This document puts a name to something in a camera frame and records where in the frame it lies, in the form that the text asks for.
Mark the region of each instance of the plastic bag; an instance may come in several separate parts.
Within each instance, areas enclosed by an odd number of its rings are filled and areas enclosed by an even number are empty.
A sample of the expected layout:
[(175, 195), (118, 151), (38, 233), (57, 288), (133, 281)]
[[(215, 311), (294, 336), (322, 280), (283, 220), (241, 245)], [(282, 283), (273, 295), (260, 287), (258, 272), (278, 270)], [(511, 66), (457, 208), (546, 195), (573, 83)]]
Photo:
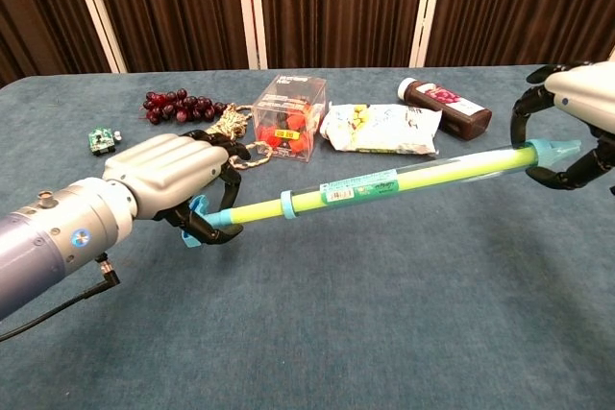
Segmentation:
[(441, 118), (442, 111), (400, 105), (331, 106), (320, 133), (336, 151), (438, 154)]

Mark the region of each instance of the blue tablecloth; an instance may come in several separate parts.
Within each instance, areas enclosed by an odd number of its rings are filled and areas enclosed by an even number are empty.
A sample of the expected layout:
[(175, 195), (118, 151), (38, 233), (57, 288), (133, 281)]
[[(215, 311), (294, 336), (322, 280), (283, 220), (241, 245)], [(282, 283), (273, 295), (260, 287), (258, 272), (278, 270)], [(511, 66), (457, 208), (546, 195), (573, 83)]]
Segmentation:
[[(0, 91), (0, 213), (100, 176), (97, 125), (121, 149), (186, 126), (150, 125), (148, 90), (185, 87), (251, 104), (279, 73), (328, 80), (334, 104), (398, 103), (402, 78), (493, 110), (473, 141), (438, 133), (438, 157), (509, 144), (510, 110), (535, 66), (303, 69), (33, 77)], [(595, 144), (557, 109), (529, 135)], [(246, 143), (254, 140), (252, 126)], [(425, 161), (338, 153), (242, 173), (237, 205)], [(557, 409), (615, 407), (615, 212), (603, 177), (552, 191), (524, 173), (246, 226), (188, 249), (137, 222), (110, 250), (121, 284), (0, 344), (6, 409)], [(217, 203), (220, 181), (207, 193)], [(19, 326), (98, 282), (94, 263), (0, 323)]]

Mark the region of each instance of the robotic hand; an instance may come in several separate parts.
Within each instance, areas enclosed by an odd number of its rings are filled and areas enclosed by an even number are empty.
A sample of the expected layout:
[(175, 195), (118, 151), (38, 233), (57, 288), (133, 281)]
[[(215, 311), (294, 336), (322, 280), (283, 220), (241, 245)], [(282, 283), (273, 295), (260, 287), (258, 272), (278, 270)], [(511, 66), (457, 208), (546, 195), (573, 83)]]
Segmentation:
[(134, 220), (166, 220), (205, 244), (236, 237), (240, 225), (214, 229), (189, 208), (216, 178), (225, 183), (220, 209), (233, 206), (241, 183), (229, 163), (234, 156), (250, 158), (222, 134), (161, 134), (110, 157), (102, 179), (43, 191), (0, 219), (0, 321), (91, 260), (101, 264), (105, 281), (79, 300), (119, 283), (105, 251), (131, 233)]
[(573, 190), (585, 186), (615, 165), (615, 62), (577, 62), (544, 66), (530, 74), (530, 88), (515, 103), (510, 122), (512, 143), (526, 141), (529, 117), (552, 106), (588, 125), (598, 146), (565, 172), (531, 167), (526, 172), (551, 189)]

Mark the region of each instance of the juice bottle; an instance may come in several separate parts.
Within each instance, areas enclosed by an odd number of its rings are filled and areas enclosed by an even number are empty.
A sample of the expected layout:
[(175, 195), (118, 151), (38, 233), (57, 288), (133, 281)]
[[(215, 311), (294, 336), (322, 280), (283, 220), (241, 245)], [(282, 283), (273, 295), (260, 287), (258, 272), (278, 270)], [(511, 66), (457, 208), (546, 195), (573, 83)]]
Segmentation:
[(440, 129), (464, 140), (484, 133), (491, 121), (491, 110), (437, 84), (407, 78), (400, 84), (397, 96), (409, 106), (441, 110)]

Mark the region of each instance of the brown curtain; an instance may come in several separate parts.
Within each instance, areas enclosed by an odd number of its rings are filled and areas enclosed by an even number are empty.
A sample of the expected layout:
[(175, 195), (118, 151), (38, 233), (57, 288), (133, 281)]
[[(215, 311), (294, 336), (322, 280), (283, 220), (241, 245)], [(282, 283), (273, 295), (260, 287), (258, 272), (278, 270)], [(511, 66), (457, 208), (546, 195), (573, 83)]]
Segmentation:
[(0, 0), (0, 85), (110, 72), (85, 0)]
[(606, 60), (615, 0), (437, 0), (427, 66)]
[(262, 0), (268, 66), (408, 66), (418, 3)]
[(105, 0), (129, 72), (247, 68), (240, 0)]

